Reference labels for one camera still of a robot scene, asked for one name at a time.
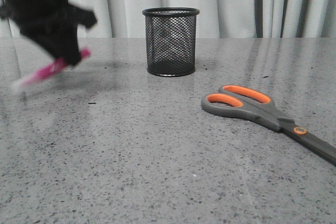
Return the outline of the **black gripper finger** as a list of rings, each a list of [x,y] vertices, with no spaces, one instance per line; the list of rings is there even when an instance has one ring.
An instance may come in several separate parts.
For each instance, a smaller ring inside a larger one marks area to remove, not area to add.
[[[51,55],[55,59],[63,58],[71,66],[77,65],[81,61],[81,54],[77,44],[58,45]]]

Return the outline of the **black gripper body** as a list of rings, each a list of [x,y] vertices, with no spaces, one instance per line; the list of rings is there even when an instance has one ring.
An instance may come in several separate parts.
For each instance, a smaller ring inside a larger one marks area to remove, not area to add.
[[[97,22],[92,10],[69,0],[3,0],[1,18],[49,51],[77,51],[78,25],[89,29]]]

